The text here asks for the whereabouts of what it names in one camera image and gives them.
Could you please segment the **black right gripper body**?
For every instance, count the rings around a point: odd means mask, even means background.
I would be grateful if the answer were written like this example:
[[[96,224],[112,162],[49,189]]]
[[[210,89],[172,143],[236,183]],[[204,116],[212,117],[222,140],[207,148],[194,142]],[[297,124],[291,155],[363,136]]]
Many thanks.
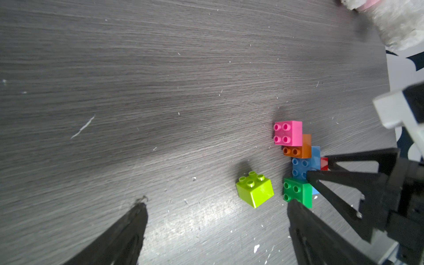
[[[370,185],[360,202],[362,220],[399,243],[397,258],[424,263],[424,164],[399,158],[389,175]]]

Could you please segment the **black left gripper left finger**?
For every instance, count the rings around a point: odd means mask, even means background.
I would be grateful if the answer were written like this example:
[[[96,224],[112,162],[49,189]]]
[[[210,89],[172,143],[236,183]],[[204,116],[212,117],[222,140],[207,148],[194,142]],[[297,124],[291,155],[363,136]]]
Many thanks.
[[[136,203],[126,214],[66,265],[136,265],[148,224],[146,204]]]

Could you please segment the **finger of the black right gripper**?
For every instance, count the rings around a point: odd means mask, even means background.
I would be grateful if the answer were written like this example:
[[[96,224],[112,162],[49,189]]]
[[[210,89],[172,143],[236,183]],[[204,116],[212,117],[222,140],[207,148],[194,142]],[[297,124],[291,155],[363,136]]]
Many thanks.
[[[338,211],[357,235],[371,243],[376,229],[383,231],[388,217],[384,203],[388,176],[384,173],[349,171],[309,171],[307,180]],[[327,183],[356,189],[362,196],[358,208],[348,203],[343,195],[334,192]]]
[[[387,148],[364,152],[355,152],[340,155],[330,155],[328,159],[328,167],[330,171],[348,172],[347,169],[339,166],[338,162],[361,162],[375,161],[378,163],[378,172],[389,176],[399,158],[398,148]]]

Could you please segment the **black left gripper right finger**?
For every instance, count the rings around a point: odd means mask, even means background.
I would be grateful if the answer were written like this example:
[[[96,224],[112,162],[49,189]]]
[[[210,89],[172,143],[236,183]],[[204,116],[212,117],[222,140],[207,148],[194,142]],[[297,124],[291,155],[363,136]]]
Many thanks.
[[[299,265],[374,265],[298,201],[288,203],[290,236]]]

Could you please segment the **red lego brick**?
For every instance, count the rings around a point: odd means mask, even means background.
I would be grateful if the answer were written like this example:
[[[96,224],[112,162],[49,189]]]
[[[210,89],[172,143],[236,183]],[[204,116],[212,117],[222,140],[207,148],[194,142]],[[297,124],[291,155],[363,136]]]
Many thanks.
[[[327,157],[320,158],[320,170],[321,171],[329,170],[329,159]]]

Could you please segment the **blue long lego brick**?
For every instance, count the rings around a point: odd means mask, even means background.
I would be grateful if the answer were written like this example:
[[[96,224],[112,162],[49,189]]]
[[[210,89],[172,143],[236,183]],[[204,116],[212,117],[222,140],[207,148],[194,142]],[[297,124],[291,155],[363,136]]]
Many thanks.
[[[311,147],[312,157],[309,159],[292,158],[292,176],[297,180],[306,181],[308,171],[321,170],[321,149],[319,146]]]

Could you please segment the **orange lego brick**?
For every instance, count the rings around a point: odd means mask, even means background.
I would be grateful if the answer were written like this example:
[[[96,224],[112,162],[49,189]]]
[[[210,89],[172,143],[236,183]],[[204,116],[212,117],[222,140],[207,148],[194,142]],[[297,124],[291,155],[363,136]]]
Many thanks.
[[[298,159],[310,159],[312,157],[311,140],[311,134],[303,134],[302,146],[284,146],[282,147],[284,155]]]

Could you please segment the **lime green lego brick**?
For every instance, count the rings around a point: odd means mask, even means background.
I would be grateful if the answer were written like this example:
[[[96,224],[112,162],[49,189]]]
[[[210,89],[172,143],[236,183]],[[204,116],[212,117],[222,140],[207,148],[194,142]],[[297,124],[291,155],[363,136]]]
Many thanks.
[[[253,208],[258,208],[274,196],[271,180],[255,171],[240,177],[236,188],[239,197]]]

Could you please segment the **pink lego brick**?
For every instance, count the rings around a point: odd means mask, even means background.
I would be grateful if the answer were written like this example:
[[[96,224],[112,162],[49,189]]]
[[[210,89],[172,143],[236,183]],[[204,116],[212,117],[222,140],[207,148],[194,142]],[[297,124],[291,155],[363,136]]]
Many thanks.
[[[274,123],[274,143],[281,146],[303,145],[303,123],[301,121],[281,121]]]

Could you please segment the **white teddy bear pink shirt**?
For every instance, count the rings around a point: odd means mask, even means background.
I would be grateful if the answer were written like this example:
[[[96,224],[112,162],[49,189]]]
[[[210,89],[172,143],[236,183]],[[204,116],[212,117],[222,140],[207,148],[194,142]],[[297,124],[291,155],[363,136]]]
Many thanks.
[[[341,4],[365,15],[391,52],[403,51],[424,41],[423,0],[343,0]]]

